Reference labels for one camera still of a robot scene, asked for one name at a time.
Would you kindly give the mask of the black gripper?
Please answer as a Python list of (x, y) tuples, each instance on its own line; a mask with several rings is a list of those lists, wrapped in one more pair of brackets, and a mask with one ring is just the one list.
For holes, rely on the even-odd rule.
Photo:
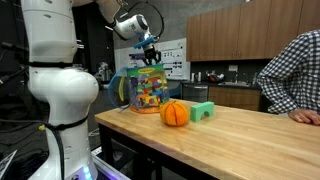
[(152, 65), (153, 62), (158, 64), (161, 61), (161, 52), (156, 50), (154, 47), (144, 49), (145, 59), (143, 62), (146, 65)]

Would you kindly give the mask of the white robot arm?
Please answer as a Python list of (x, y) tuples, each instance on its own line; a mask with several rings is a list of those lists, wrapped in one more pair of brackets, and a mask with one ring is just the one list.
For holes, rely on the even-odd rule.
[(119, 22), (115, 15), (123, 0), (21, 0), (28, 38), (28, 89), (40, 101), (49, 104), (49, 119), (44, 123), (48, 141), (48, 159), (28, 180), (96, 180), (88, 138), (88, 115), (99, 91), (96, 78), (73, 67), (77, 51), (72, 9), (90, 3), (109, 26), (136, 45), (146, 57), (155, 57), (153, 35), (143, 15)]

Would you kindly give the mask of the person's bare hand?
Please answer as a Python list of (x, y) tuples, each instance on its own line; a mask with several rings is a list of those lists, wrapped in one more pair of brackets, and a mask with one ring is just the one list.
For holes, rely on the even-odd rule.
[(320, 115), (316, 111), (296, 109), (290, 112), (288, 116), (299, 123), (320, 125)]

